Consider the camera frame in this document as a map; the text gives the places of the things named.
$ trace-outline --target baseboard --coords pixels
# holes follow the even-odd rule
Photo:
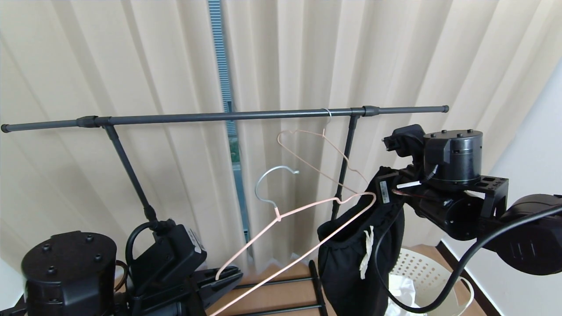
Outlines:
[[[449,248],[445,246],[443,242],[440,242],[439,245],[437,245],[437,250],[443,256],[445,261],[447,261],[447,263],[451,266],[451,268],[453,270],[456,269],[456,267],[459,264],[459,261],[451,253]],[[474,287],[474,299],[476,300],[476,302],[478,302],[478,305],[480,305],[484,313],[486,313],[487,316],[501,316],[500,312],[497,311],[495,306],[490,302],[488,297],[486,297],[484,292],[482,292],[482,290],[478,287],[476,282],[474,282],[474,280],[466,272],[466,270],[463,270],[461,276],[467,279],[470,282],[470,284],[472,284],[472,286]]]

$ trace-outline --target curtain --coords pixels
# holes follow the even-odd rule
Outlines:
[[[484,133],[483,172],[491,170],[562,56],[560,1],[223,1],[234,105],[238,111],[440,106],[448,114],[361,118],[351,166],[370,178],[379,166],[408,159],[380,141],[396,128],[426,132],[474,128]],[[260,192],[281,212],[332,197],[336,184],[299,162],[276,142],[285,129],[321,132],[326,119],[237,123],[250,233],[274,219],[253,188],[277,165]],[[347,118],[333,118],[327,137],[343,149]],[[287,146],[337,179],[341,157],[319,138],[284,136]],[[345,185],[366,184],[348,171]],[[350,191],[344,189],[343,197]],[[340,214],[350,206],[343,205]],[[315,229],[332,205],[281,223],[253,246],[255,262],[286,263],[318,242]],[[443,233],[406,210],[404,243],[436,244]]]
[[[206,2],[2,1],[0,12],[2,123],[223,110]],[[158,218],[196,231],[209,266],[243,246],[224,122],[116,129]],[[146,220],[104,130],[1,140],[4,261],[19,269],[31,247],[74,230],[110,236],[123,257]],[[152,243],[143,232],[136,255]]]

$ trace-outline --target white cloth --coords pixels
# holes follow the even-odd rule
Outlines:
[[[371,252],[373,251],[373,242],[375,240],[375,233],[373,232],[373,226],[370,226],[371,234],[368,231],[364,231],[367,238],[365,239],[365,250],[367,253],[361,260],[361,264],[359,265],[359,272],[361,273],[361,279],[365,279],[365,272],[367,272],[367,266],[369,265],[369,259],[371,258]]]
[[[414,281],[403,276],[395,276],[390,274],[388,276],[388,289],[399,301],[411,306],[419,307],[414,303],[416,296],[416,289],[414,288]],[[422,314],[414,314],[401,309],[390,298],[388,299],[388,307],[384,316],[420,316]]]

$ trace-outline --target floor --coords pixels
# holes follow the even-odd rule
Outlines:
[[[411,249],[420,254],[432,258],[433,260],[437,261],[447,269],[451,270],[450,266],[447,264],[445,259],[441,256],[441,254],[439,253],[439,251],[437,251],[435,247],[416,246]],[[242,284],[259,282],[260,280],[275,273],[278,269],[279,268],[276,266],[271,266],[259,276],[245,277],[244,280],[242,281]],[[305,264],[297,264],[292,269],[281,274],[276,279],[289,279],[289,278],[308,277],[308,276],[310,276],[308,266]],[[220,299],[216,304],[214,304],[209,309],[207,309],[207,314],[211,314],[212,312],[218,310],[226,303],[236,298],[241,293],[244,293],[244,291],[247,290],[243,289],[243,290],[231,291],[230,293],[225,295],[222,299]],[[455,286],[455,292],[457,293],[457,299],[459,302],[467,301],[467,299],[469,298],[468,290],[466,289],[466,287],[464,287],[461,284],[457,284]],[[244,297],[241,301],[229,307],[227,310],[221,313],[221,315],[224,316],[237,315],[237,314],[244,314],[244,313],[259,312],[262,310],[303,306],[303,305],[309,305],[315,303],[316,303],[316,297],[314,294],[312,281],[301,281],[295,283],[286,283],[281,285],[261,287],[257,289],[254,293],[249,294],[247,297]],[[328,314],[330,316],[335,316],[334,310],[332,309],[331,306],[329,306],[328,302],[327,304],[328,304]],[[319,315],[319,312],[317,309],[310,309],[310,310],[302,310],[297,312],[283,313],[280,315],[312,316],[312,315]],[[478,303],[476,301],[473,301],[472,304],[465,311],[463,316],[486,316],[486,314],[480,308]]]

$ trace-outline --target bolt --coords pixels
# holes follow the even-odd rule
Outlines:
[[[55,268],[53,265],[51,265],[47,269],[47,274],[50,275],[50,276],[53,276],[53,275],[57,274],[57,268]]]

